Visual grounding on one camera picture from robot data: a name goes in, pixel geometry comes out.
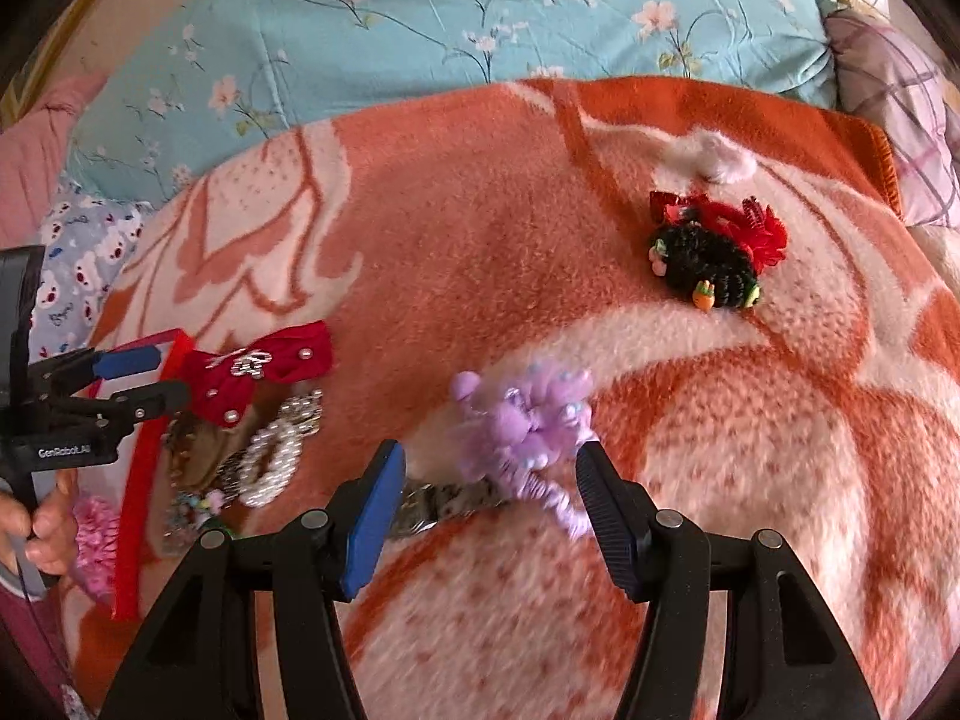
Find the person's left hand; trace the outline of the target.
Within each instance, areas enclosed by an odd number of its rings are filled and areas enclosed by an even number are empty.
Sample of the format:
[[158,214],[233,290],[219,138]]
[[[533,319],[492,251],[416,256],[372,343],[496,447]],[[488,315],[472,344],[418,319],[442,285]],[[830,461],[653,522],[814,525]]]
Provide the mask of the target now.
[[30,514],[8,493],[2,493],[2,566],[16,569],[16,553],[10,539],[14,536],[26,541],[25,555],[39,572],[65,575],[76,556],[76,520],[73,518],[78,473],[59,470],[55,486]]

